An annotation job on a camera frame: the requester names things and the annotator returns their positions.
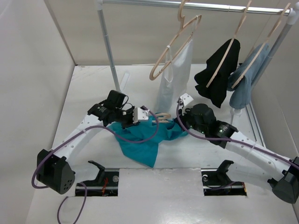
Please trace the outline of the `beige plastic hanger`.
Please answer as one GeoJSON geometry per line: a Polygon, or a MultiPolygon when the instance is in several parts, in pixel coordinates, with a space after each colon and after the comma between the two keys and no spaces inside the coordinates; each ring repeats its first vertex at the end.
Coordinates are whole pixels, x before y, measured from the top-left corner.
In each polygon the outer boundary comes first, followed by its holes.
{"type": "Polygon", "coordinates": [[[169,113],[156,113],[155,115],[159,123],[170,123],[171,115],[169,113]]]}

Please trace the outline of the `teal t shirt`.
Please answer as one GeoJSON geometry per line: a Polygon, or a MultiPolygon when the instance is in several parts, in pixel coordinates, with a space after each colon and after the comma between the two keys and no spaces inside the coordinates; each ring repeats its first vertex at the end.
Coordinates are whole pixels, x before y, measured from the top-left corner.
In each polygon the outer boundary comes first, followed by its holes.
{"type": "Polygon", "coordinates": [[[154,167],[159,144],[162,141],[172,141],[187,135],[174,121],[159,124],[154,118],[141,122],[137,126],[123,129],[120,123],[113,123],[109,129],[120,136],[116,137],[124,156],[148,167],[154,167]]]}

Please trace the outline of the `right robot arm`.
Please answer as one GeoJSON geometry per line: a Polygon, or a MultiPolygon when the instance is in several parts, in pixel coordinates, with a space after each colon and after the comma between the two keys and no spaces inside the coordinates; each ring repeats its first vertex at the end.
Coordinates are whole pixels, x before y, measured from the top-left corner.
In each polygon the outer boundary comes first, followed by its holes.
{"type": "Polygon", "coordinates": [[[217,120],[206,104],[187,108],[177,101],[175,122],[191,136],[240,155],[258,169],[243,166],[236,161],[224,160],[207,174],[204,185],[219,191],[241,182],[270,190],[280,200],[295,204],[299,198],[299,159],[279,155],[251,140],[233,125],[217,120]]]}

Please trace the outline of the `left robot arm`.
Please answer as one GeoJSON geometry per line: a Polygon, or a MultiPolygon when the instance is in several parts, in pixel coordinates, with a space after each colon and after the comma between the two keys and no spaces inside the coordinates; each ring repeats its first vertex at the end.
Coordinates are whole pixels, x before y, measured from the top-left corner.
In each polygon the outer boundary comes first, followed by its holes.
{"type": "Polygon", "coordinates": [[[87,143],[100,131],[108,129],[110,124],[127,128],[148,119],[148,112],[143,107],[132,106],[125,110],[125,98],[125,94],[111,90],[107,99],[88,110],[84,119],[62,143],[51,150],[41,150],[37,155],[32,181],[38,180],[43,188],[50,188],[61,195],[79,182],[101,184],[105,172],[102,165],[94,161],[74,165],[73,161],[87,143]]]}

